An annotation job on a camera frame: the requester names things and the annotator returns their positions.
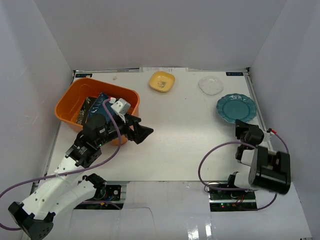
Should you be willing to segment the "teal scalloped round plate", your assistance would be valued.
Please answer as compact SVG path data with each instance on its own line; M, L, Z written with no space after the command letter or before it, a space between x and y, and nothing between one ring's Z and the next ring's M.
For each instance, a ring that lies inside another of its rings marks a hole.
M218 115L228 123L235 124L236 120L248 123L257 116L256 103L248 96L231 93L220 98L216 103Z

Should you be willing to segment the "dark blue shell plate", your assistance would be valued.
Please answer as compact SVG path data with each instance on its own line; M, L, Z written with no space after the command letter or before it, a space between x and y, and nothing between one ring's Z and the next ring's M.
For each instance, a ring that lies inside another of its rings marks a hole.
M107 114L107 112L105 111L105 108L103 107L103 102L107 99L109 99L109 96L104 92L101 92L99 94L99 96L93 101L93 104L88 110L87 120L89 120L94 115L101 114L105 117L105 120L107 123L111 121L109 115Z

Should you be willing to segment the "black floral square plate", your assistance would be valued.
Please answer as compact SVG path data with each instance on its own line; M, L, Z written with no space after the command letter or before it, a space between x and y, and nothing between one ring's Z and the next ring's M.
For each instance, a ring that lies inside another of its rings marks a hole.
M95 97L86 97L82 107L80 108L79 114L76 118L75 123L79 125L84 125L87 122L88 114L91 106L93 105L94 101L96 100Z

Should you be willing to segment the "clear glass plate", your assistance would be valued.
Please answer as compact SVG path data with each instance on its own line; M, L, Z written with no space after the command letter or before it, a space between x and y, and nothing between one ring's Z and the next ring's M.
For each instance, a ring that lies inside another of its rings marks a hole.
M205 76L198 81L200 90L209 96L214 96L224 90L224 84L215 76Z

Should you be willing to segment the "yellow panda square dish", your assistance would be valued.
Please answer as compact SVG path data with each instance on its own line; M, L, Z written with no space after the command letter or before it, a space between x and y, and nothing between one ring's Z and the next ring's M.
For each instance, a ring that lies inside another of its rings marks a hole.
M164 71L157 71L151 76L149 86L157 92L167 93L171 90L175 81L174 75Z

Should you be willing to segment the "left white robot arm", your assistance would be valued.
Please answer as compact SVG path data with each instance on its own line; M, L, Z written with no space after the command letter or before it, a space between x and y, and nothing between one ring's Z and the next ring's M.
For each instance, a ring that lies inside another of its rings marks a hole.
M153 129L142 126L139 117L126 114L107 121L102 114L90 117L78 133L64 158L36 191L22 202L13 202L8 211L14 221L32 240L44 239L54 226L54 218L89 199L105 196L106 180L95 173L86 175L73 189L72 183L102 154L101 147L121 136L142 143Z

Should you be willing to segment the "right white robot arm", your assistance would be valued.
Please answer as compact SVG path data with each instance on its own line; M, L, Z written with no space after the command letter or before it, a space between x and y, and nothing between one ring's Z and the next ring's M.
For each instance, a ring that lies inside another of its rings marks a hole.
M236 171L228 178L226 195L236 200L245 190L265 190L285 195L291 187L291 160L289 149L285 152L268 148L267 143L277 132L263 131L258 125L235 120L235 136L241 142L235 159L246 166L244 172Z

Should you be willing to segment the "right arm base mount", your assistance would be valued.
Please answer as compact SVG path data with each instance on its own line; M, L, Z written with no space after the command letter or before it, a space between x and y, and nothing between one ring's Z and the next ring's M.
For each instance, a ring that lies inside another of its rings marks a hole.
M210 211L213 212L242 212L258 209L256 195L253 191L224 191L204 186L208 194Z

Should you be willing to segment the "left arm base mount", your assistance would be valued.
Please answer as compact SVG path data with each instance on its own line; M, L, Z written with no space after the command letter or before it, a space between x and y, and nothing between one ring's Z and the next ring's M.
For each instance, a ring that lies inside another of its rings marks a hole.
M100 193L77 205L75 210L121 210L124 205L122 185L107 184Z

